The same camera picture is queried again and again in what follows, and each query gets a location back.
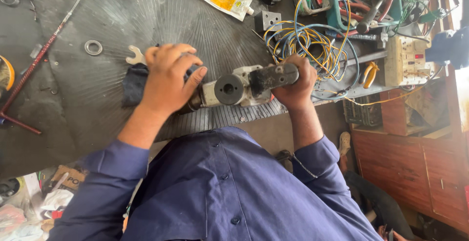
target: blue wire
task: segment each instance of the blue wire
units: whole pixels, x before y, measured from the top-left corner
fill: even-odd
[[[295,10],[295,19],[294,19],[294,21],[290,21],[290,22],[293,22],[293,24],[294,24],[296,41],[297,41],[299,44],[300,44],[299,35],[302,35],[302,34],[304,33],[302,30],[305,29],[305,28],[311,28],[311,27],[328,28],[328,29],[331,29],[331,30],[336,31],[338,34],[342,35],[343,38],[345,38],[345,35],[344,35],[340,30],[338,30],[338,29],[335,28],[335,27],[331,27],[331,26],[329,26],[329,25],[324,25],[324,24],[310,24],[310,25],[306,25],[306,26],[303,26],[303,27],[299,27],[300,25],[296,22],[296,19],[297,19],[297,17],[298,17],[298,10],[300,9],[301,3],[302,3],[302,0],[299,2],[298,8]],[[349,8],[346,8],[346,11],[347,11],[347,16],[349,16]],[[271,28],[273,28],[273,27],[275,27],[275,26],[277,26],[277,25],[282,25],[282,24],[281,24],[281,23],[273,24],[273,25],[271,25],[267,30],[270,30]],[[276,55],[275,55],[275,53],[273,53],[273,52],[270,50],[269,46],[267,45],[267,42],[269,42],[275,35],[277,35],[277,34],[279,34],[279,33],[280,33],[280,31],[275,32],[275,33],[274,33],[272,36],[270,36],[268,39],[266,38],[266,34],[264,34],[264,41],[265,41],[265,43],[266,43],[266,48],[273,54],[273,57],[274,57],[275,61],[277,61],[277,60],[276,60],[276,57],[275,57]],[[323,34],[321,34],[321,33],[318,33],[318,34],[320,35],[320,37],[323,37],[323,39],[326,38],[325,35],[323,35]],[[281,58],[282,58],[282,59],[285,59],[285,58],[286,58],[286,53],[285,53],[286,49],[285,49],[285,47],[287,46],[288,42],[291,40],[291,37],[292,37],[292,36],[293,36],[292,34],[289,35],[289,37],[286,39],[286,42],[283,44],[282,51],[281,51]],[[355,52],[355,49],[354,49],[352,43],[350,42],[350,40],[349,40],[349,39],[345,39],[345,41],[346,41],[346,43],[350,46],[350,49],[352,50],[352,54],[354,55],[354,58],[355,58],[356,75],[355,75],[355,79],[354,79],[353,83],[352,83],[348,88],[346,88],[345,90],[342,90],[342,91],[340,92],[341,94],[339,94],[339,95],[337,95],[337,96],[324,98],[324,97],[319,97],[319,96],[316,96],[316,95],[314,95],[314,94],[311,94],[311,97],[316,98],[316,99],[319,99],[319,100],[339,100],[339,99],[342,99],[342,98],[344,98],[345,96],[347,96],[347,94],[349,93],[349,92],[348,92],[348,89],[352,88],[352,86],[354,86],[355,83],[358,81],[358,78],[359,78],[359,75],[360,75],[360,64],[359,64],[359,62],[358,62],[358,57],[357,57],[357,54],[356,54],[356,52]],[[309,46],[310,46],[310,39],[309,39],[309,37],[306,37],[305,46],[302,46],[301,50],[300,50],[299,52],[297,52],[297,53],[298,53],[299,55],[301,55],[301,54],[303,54],[303,53],[307,53],[307,52],[304,50],[304,48],[308,49]],[[334,67],[333,67],[333,69],[331,70],[331,72],[334,71],[334,70],[336,70],[337,67],[338,67],[338,65],[339,65],[339,57],[342,55],[343,46],[341,46],[341,48],[340,48],[340,50],[339,50],[339,56],[337,57],[337,59],[336,59],[336,61],[335,61],[335,64],[334,64]],[[325,53],[324,59],[325,59],[326,57],[329,57],[329,55],[331,55],[331,52],[333,52],[333,48],[330,48],[329,52]],[[343,70],[343,72],[342,72],[342,75],[345,73],[346,68],[347,68],[347,66],[344,67],[344,70]],[[332,76],[332,77],[334,78],[334,80],[337,81],[337,79],[335,78],[335,76],[332,75],[331,72],[325,73],[324,75],[325,75],[325,76]]]

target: yellow wire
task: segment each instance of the yellow wire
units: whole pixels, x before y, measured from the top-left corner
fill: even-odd
[[[297,12],[298,8],[300,7],[301,1],[302,0],[298,0],[298,3],[296,4],[296,8],[295,8],[295,13]],[[351,21],[350,2],[349,2],[349,0],[346,0],[346,2],[347,2],[347,8],[349,10],[349,16],[348,16],[347,31],[345,33],[345,39],[349,35],[350,21]],[[295,24],[300,25],[302,27],[304,26],[303,24],[296,22],[296,19],[297,19],[297,16],[295,16],[295,20],[293,22],[292,21],[280,21],[280,22],[276,23],[276,25],[279,25],[279,24],[282,24],[282,23],[293,24],[292,27],[282,28],[282,29],[277,31],[277,33],[285,32],[285,34],[281,37],[280,40],[277,41],[277,43],[275,44],[274,49],[273,49],[274,55],[273,55],[272,58],[274,59],[276,64],[283,61],[283,58],[277,57],[275,55],[275,52],[277,51],[278,47],[280,46],[280,42],[283,39],[290,36],[292,33],[295,33],[295,26],[296,26]],[[271,39],[267,39],[267,32],[272,30],[272,28],[274,28],[274,27],[275,26],[272,26],[271,28],[269,28],[264,33],[264,41],[267,41],[266,42],[267,44],[270,44],[270,40],[271,40]],[[314,60],[314,62],[316,62],[328,74],[328,76],[325,76],[325,78],[318,77],[318,80],[336,79],[335,77],[339,74],[339,71],[341,69],[341,64],[340,64],[340,62],[338,62],[337,59],[339,59],[341,55],[344,55],[345,60],[348,59],[347,52],[345,52],[343,50],[343,47],[346,43],[346,40],[344,40],[342,42],[342,45],[339,48],[337,48],[337,47],[332,45],[331,41],[328,38],[321,37],[315,30],[313,30],[311,28],[305,28],[305,29],[302,29],[302,30],[298,31],[298,39],[302,39],[306,45],[321,44],[323,52],[320,54],[319,57],[316,58],[310,52],[308,52],[308,49],[302,44],[301,40],[300,40],[300,42],[298,42],[299,46],[304,50],[304,53],[302,53],[301,56],[305,57],[305,56],[308,55],[309,57],[311,57],[311,59]],[[287,43],[288,46],[290,47],[290,49],[292,50],[292,53],[297,52],[296,42],[294,42],[295,40],[296,40],[296,38],[292,38],[290,40],[290,42]],[[341,51],[338,54],[336,54],[333,51],[331,51],[332,49],[341,50]],[[324,58],[322,63],[320,63],[319,60],[318,60],[320,58]],[[343,78],[343,74],[339,79],[336,79],[336,80],[341,81],[342,78]]]
[[[420,75],[420,74],[423,74],[425,76],[428,77],[428,80],[430,80],[430,75],[426,74],[426,73],[423,73],[423,72],[409,72],[409,74],[417,74],[417,75]],[[422,85],[420,87],[417,87],[415,88],[414,90],[412,90],[411,92],[408,92],[406,94],[403,94],[401,96],[398,96],[398,97],[395,97],[395,98],[391,98],[391,99],[387,99],[387,100],[380,100],[380,101],[376,101],[376,102],[371,102],[371,103],[358,103],[350,98],[348,98],[347,96],[344,96],[345,99],[351,101],[352,103],[356,104],[356,105],[360,105],[360,106],[365,106],[365,105],[372,105],[372,104],[377,104],[377,103],[384,103],[384,102],[387,102],[387,101],[390,101],[390,100],[396,100],[396,99],[399,99],[399,98],[402,98],[402,97],[405,97],[407,95],[410,95],[410,94],[413,94],[415,93],[416,91],[422,89],[423,87],[425,87],[425,85]],[[334,91],[329,91],[329,90],[317,90],[317,89],[313,89],[314,91],[320,91],[320,92],[328,92],[328,93],[333,93],[333,94],[338,94],[337,92],[334,92]]]

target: tangled wires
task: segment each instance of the tangled wires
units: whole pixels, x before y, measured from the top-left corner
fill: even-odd
[[[344,46],[347,43],[352,53],[355,57],[356,61],[356,76],[354,82],[346,89],[341,90],[336,96],[325,98],[325,97],[318,97],[312,94],[311,96],[320,100],[338,100],[345,97],[348,93],[348,90],[358,81],[359,76],[359,62],[357,55],[355,53],[354,47],[351,42],[348,40],[348,34],[350,30],[350,3],[349,0],[344,0],[347,3],[347,16],[348,16],[348,26],[347,31],[343,34],[337,28],[324,25],[324,24],[309,24],[303,25],[301,23],[296,22],[298,17],[298,9],[302,3],[302,0],[298,0],[295,9],[295,19],[294,21],[280,21],[271,25],[266,33],[264,34],[264,41],[266,43],[266,47],[272,55],[275,63],[278,64],[283,61],[286,57],[290,56],[293,53],[297,53],[302,57],[308,57],[311,61],[311,65],[318,70],[318,81],[329,81],[333,80],[339,82],[343,79],[343,76],[346,71],[346,64],[344,66],[340,65],[339,60],[342,58],[347,60],[348,54],[344,51]],[[267,33],[272,30],[275,26],[281,24],[290,24],[290,27],[282,28],[272,34],[270,37],[267,37]],[[342,35],[344,41],[340,47],[335,47],[333,42],[331,42],[325,35],[319,33],[314,28],[327,28],[336,31],[338,34]],[[273,50],[269,48],[270,41],[276,35],[280,35],[280,39],[275,44]],[[309,51],[311,47],[314,45],[319,45],[322,48],[322,52],[319,56],[314,56]]]

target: black cloth rag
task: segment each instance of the black cloth rag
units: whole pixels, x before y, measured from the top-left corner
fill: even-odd
[[[196,70],[193,65],[184,75],[184,81]],[[122,85],[124,86],[124,97],[122,98],[122,107],[137,106],[144,96],[145,83],[148,78],[148,68],[145,64],[138,63],[127,69]]]

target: shirt cuff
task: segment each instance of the shirt cuff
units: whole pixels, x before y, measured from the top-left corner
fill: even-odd
[[[323,136],[318,142],[295,151],[296,158],[316,176],[321,176],[329,167],[339,161],[339,152],[335,145]],[[312,176],[295,160],[292,160],[295,176],[306,183]]]
[[[141,179],[148,165],[148,149],[134,147],[114,140],[107,148],[85,158],[85,168],[115,178]]]

